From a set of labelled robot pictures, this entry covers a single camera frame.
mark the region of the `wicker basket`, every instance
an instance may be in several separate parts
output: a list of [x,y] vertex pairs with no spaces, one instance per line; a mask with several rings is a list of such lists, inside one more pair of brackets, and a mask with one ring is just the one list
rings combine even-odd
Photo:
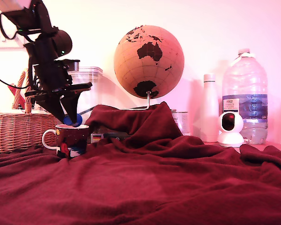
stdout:
[[[58,122],[50,113],[0,112],[0,153],[43,145],[43,133],[48,129],[55,129]],[[51,146],[55,145],[55,135],[48,133],[45,142]]]

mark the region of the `white bottle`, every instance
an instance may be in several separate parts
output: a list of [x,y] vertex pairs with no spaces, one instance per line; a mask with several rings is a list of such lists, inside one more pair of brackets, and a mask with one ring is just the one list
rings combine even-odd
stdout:
[[219,100],[216,91],[215,75],[204,75],[204,90],[201,102],[200,138],[204,142],[217,142],[219,135]]

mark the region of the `pink wall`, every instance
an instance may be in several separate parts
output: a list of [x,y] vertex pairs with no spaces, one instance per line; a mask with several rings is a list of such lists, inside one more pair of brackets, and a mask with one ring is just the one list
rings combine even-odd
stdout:
[[[185,56],[182,79],[169,94],[153,100],[170,108],[190,112],[191,131],[200,128],[200,93],[203,75],[217,76],[221,99],[223,73],[239,48],[249,47],[268,74],[268,140],[281,143],[281,0],[44,0],[51,22],[72,38],[66,56],[80,59],[82,66],[104,71],[100,84],[103,104],[119,108],[145,105],[146,100],[128,94],[113,70],[113,55],[120,39],[140,25],[160,26],[180,42]],[[8,21],[7,27],[13,28]],[[25,51],[0,52],[0,75],[16,82],[27,66]],[[0,84],[0,106],[9,108],[12,96]]]

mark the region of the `wall socket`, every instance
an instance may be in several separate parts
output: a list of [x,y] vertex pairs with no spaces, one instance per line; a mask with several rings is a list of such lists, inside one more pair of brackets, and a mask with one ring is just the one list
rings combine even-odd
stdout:
[[[6,30],[5,32],[10,38],[12,38],[15,34],[15,30]],[[23,45],[26,43],[28,43],[28,41],[19,34],[16,35],[15,39],[8,40],[2,35],[0,31],[0,50],[22,50],[24,49]]]

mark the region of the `globe stand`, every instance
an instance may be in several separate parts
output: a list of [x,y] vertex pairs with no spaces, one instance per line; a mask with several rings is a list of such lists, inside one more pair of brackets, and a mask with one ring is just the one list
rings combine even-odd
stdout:
[[147,91],[147,107],[146,108],[134,108],[134,109],[122,109],[122,110],[147,110],[150,107],[150,91]]

